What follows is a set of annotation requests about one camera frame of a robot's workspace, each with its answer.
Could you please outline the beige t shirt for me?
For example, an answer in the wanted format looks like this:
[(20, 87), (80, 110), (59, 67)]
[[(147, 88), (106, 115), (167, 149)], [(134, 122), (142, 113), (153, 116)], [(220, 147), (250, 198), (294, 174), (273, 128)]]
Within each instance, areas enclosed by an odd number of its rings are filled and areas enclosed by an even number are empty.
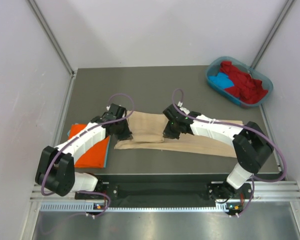
[(164, 129), (168, 119), (163, 114), (151, 114), (135, 111), (128, 119), (132, 138), (119, 140), (116, 150), (152, 149), (177, 151), (204, 155), (236, 158), (233, 139), (240, 133), (240, 127), (219, 125), (216, 122), (194, 122), (191, 129), (199, 135), (180, 134), (178, 139), (164, 137)]

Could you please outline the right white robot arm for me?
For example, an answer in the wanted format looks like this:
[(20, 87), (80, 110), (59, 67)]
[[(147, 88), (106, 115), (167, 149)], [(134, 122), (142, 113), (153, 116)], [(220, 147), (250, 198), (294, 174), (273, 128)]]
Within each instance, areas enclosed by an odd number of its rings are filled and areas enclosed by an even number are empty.
[(246, 125), (223, 122), (172, 104), (163, 114), (168, 120), (163, 130), (164, 138), (179, 139), (180, 134), (190, 134), (216, 140), (234, 149), (237, 164), (223, 185), (223, 192), (229, 198), (241, 193), (242, 185), (259, 172), (273, 153), (274, 147), (259, 135), (263, 132), (255, 122)]

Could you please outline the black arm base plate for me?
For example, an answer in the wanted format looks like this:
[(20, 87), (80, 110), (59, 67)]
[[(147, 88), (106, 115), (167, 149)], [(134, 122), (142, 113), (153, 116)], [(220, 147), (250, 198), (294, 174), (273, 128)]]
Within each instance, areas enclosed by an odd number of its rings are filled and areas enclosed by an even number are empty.
[(127, 197), (194, 196), (203, 200), (249, 199), (252, 187), (244, 183), (234, 189), (225, 174), (101, 174), (96, 190), (108, 194), (112, 201)]

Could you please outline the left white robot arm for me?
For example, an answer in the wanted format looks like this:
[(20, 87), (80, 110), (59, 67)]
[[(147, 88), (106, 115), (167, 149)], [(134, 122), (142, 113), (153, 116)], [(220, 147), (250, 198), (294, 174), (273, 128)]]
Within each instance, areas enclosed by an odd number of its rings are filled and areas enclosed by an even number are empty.
[(102, 116), (94, 117), (81, 131), (57, 146), (46, 146), (40, 155), (35, 183), (41, 186), (41, 194), (57, 194), (61, 197), (75, 192), (87, 192), (99, 198), (104, 187), (96, 176), (75, 171), (75, 163), (99, 142), (109, 136), (118, 140), (132, 137), (127, 109), (112, 103)]

